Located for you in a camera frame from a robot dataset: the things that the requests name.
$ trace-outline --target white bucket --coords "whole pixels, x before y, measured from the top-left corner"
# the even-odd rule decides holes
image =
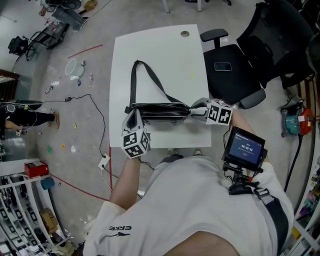
[[[85,67],[78,63],[75,58],[70,59],[64,69],[64,73],[70,76],[71,80],[81,77],[84,72]]]

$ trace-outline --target shoe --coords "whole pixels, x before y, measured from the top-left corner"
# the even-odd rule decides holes
[[[60,127],[60,116],[59,116],[59,113],[55,113],[54,112],[53,114],[55,116],[54,120],[55,120],[55,123],[56,123],[56,128],[59,129],[59,127]]]
[[[168,148],[167,149],[167,153],[169,157],[172,157],[173,155],[177,155],[178,154],[178,150],[176,148]]]
[[[193,156],[203,156],[202,152],[200,149],[196,149],[194,152],[193,152]]]
[[[79,29],[73,30],[73,33],[77,33],[80,29],[82,29],[84,26],[82,25]]]

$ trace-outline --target black pants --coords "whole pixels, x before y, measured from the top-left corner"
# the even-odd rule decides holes
[[[10,117],[7,120],[17,126],[31,127],[39,126],[46,122],[53,122],[55,120],[55,115],[18,108],[15,113],[10,114]]]

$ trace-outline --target blue container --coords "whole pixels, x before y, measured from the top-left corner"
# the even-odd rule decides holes
[[[291,135],[299,135],[300,132],[300,125],[298,121],[298,112],[297,110],[290,110],[285,116],[285,128],[287,129],[288,133]]]
[[[41,187],[44,190],[50,189],[55,185],[55,181],[53,178],[42,179],[40,183],[41,183]]]

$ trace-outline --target person's hand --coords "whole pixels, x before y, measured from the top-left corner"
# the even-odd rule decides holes
[[[27,131],[26,130],[17,130],[17,132],[20,133],[20,135],[26,135],[27,134]]]
[[[46,12],[47,12],[47,9],[45,7],[42,7],[42,9],[39,11],[39,15],[43,17],[46,15]]]
[[[15,123],[9,121],[9,120],[5,120],[4,122],[4,127],[7,128],[7,129],[13,129],[13,130],[20,130],[21,127],[16,125]]]

